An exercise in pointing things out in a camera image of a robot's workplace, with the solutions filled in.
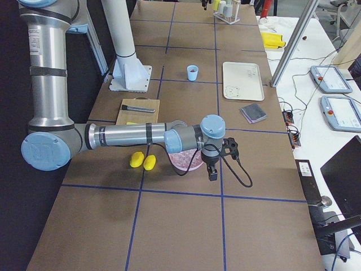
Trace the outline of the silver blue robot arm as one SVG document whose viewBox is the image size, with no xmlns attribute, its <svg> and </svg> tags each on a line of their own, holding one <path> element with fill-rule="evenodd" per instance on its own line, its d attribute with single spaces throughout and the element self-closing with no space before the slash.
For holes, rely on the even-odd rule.
<svg viewBox="0 0 361 271">
<path fill-rule="evenodd" d="M 28 164 L 53 171 L 86 150 L 158 143 L 170 154 L 199 150 L 209 179 L 217 179 L 215 165 L 226 141 L 220 116 L 206 116 L 194 126 L 180 121 L 98 126 L 76 124 L 69 117 L 65 35 L 80 30 L 97 38 L 86 1 L 20 1 L 19 12 L 28 26 L 34 102 L 29 133 L 21 144 Z"/>
</svg>

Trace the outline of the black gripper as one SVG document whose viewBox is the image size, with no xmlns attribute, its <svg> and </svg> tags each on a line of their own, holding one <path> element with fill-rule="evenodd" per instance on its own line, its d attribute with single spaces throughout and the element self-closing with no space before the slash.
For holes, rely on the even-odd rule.
<svg viewBox="0 0 361 271">
<path fill-rule="evenodd" d="M 201 0 L 202 7 L 206 10 L 210 0 Z"/>
<path fill-rule="evenodd" d="M 219 150 L 213 146 L 206 146 L 201 150 L 201 158 L 203 162 L 207 164 L 208 178 L 211 181 L 216 181 L 218 178 L 218 171 L 213 167 L 221 158 Z"/>
</svg>

